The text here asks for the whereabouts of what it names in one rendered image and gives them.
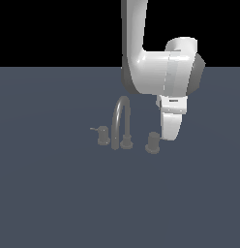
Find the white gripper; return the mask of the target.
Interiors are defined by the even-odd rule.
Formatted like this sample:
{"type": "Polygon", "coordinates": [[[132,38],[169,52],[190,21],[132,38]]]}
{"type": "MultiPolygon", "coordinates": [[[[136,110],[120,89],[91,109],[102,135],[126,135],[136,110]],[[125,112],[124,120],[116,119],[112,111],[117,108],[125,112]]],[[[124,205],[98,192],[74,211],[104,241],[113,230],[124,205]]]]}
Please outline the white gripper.
{"type": "Polygon", "coordinates": [[[182,123],[182,113],[161,113],[163,140],[176,140],[182,123]]]}

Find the grey arched faucet spout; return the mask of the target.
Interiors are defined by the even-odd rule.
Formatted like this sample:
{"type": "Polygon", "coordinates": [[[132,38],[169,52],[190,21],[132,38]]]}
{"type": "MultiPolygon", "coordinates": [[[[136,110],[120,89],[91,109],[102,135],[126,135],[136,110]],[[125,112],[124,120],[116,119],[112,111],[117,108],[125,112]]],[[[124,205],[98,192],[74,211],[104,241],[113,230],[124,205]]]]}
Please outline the grey arched faucet spout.
{"type": "Polygon", "coordinates": [[[130,117],[131,107],[130,99],[127,96],[121,96],[117,101],[111,124],[111,148],[117,150],[119,147],[122,149],[132,149],[132,136],[130,134],[130,117]],[[120,124],[121,117],[124,117],[124,135],[120,138],[120,124]]]}

